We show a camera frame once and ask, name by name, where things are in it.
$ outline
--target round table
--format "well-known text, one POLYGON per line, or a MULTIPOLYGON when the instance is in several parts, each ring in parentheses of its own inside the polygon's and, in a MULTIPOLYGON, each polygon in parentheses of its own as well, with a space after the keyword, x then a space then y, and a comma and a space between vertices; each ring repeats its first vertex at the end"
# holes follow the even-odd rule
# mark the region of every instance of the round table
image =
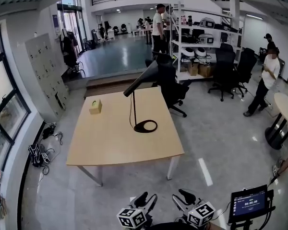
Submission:
POLYGON ((272 148, 279 150, 281 149, 283 142, 288 137, 288 132, 284 135, 284 137, 280 135, 282 128, 285 126, 286 122, 288 122, 288 96, 283 93, 276 93, 274 95, 274 101, 280 113, 272 126, 265 130, 264 136, 272 148), (275 127, 281 117, 283 117, 284 120, 278 129, 276 129, 275 127))

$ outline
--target white line on floor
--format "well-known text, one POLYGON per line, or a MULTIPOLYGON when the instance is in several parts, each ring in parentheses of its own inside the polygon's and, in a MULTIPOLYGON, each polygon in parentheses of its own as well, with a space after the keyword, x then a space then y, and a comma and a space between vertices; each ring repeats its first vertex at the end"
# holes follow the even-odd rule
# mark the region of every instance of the white line on floor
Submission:
POLYGON ((208 171, 208 169, 207 169, 207 166, 206 166, 206 164, 205 164, 204 159, 203 159, 203 158, 200 158, 198 161, 199 161, 200 166, 201 166, 201 168, 202 168, 202 171, 203 171, 203 174, 204 174, 204 177, 205 177, 207 186, 213 185, 213 182, 212 182, 210 173, 209 173, 209 171, 208 171))
MULTIPOLYGON (((223 212, 222 209, 219 209, 217 212, 216 212, 216 215, 220 215, 221 213, 223 212)), ((225 217, 224 217, 224 214, 222 214, 221 216, 219 216, 219 223, 220 223, 220 227, 221 228, 224 228, 224 229, 227 229, 227 224, 226 224, 226 220, 225 220, 225 217)))

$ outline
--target window frame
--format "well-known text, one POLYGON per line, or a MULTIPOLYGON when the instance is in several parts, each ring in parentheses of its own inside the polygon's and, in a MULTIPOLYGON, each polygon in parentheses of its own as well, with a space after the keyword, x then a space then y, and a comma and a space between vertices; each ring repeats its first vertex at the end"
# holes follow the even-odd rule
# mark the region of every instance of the window frame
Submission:
POLYGON ((24 117, 22 118, 22 121, 21 123, 19 124, 19 127, 18 129, 16 130, 15 134, 13 135, 13 137, 11 137, 7 131, 3 128, 3 126, 0 124, 0 132, 3 134, 3 136, 7 139, 7 141, 9 142, 9 147, 7 149, 7 152, 5 154, 5 158, 4 158, 4 161, 3 161, 3 164, 2 164, 2 170, 4 170, 4 167, 5 167, 5 164, 6 164, 6 161, 7 161, 7 158, 9 156, 9 153, 11 151, 11 148, 12 146, 14 145, 15 143, 15 140, 17 138, 17 135, 20 131, 20 129, 22 128, 24 122, 26 121, 27 117, 29 116, 29 114, 31 113, 31 110, 29 109, 28 105, 26 104, 23 96, 21 95, 17 85, 16 85, 16 82, 15 82, 15 79, 12 75, 12 71, 10 69, 10 66, 9 66, 9 63, 7 61, 7 58, 6 58, 6 55, 5 55, 5 51, 4 51, 4 46, 3 46, 3 43, 2 43, 2 36, 1 36, 1 30, 0 30, 0 62, 3 63, 3 66, 4 66, 4 69, 7 73, 7 76, 9 78, 9 81, 13 87, 13 90, 5 97, 2 98, 2 102, 0 104, 0 113, 2 112, 2 110, 6 107, 6 105, 9 103, 9 101, 14 97, 14 96, 17 96, 20 103, 22 104, 22 106, 24 107, 24 109, 26 110, 26 114, 24 115, 24 117))

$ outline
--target cabinet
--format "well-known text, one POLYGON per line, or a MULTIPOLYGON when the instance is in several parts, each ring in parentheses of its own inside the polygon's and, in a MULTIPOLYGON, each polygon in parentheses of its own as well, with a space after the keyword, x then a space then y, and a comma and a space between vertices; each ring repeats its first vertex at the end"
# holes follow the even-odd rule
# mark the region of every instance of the cabinet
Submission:
POLYGON ((68 92, 56 71, 56 62, 48 34, 19 45, 14 58, 35 107, 48 122, 58 121, 66 109, 68 92))

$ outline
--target tissue box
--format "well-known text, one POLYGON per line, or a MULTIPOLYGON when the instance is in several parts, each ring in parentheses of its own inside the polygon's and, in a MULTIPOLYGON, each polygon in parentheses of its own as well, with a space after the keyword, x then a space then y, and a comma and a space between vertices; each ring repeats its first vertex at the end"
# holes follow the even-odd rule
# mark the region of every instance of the tissue box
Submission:
POLYGON ((100 100, 94 100, 92 102, 92 106, 89 109, 90 114, 99 114, 99 113, 101 113, 101 107, 102 107, 101 101, 100 100))

